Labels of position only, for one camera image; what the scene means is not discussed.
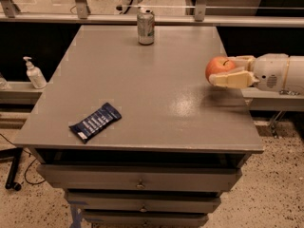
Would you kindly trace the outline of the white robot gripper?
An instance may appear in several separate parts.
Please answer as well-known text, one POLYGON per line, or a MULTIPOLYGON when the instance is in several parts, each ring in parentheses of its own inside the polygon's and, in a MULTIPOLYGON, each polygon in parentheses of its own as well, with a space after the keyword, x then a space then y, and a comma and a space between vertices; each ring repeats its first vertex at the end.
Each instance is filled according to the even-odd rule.
POLYGON ((286 54, 265 54, 255 58, 252 55, 231 56, 236 67, 244 70, 233 73, 211 74, 209 82, 213 86, 247 88, 255 85, 263 91, 278 92, 283 87, 283 79, 289 56, 286 54))

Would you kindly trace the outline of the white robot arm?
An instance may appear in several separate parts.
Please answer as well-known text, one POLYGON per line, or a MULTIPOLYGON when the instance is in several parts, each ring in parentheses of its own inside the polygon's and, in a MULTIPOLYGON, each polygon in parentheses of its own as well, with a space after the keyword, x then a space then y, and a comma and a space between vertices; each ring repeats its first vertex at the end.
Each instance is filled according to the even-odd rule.
POLYGON ((213 58, 205 69, 205 77, 212 86, 247 88, 304 94, 304 57, 284 53, 268 53, 213 58))

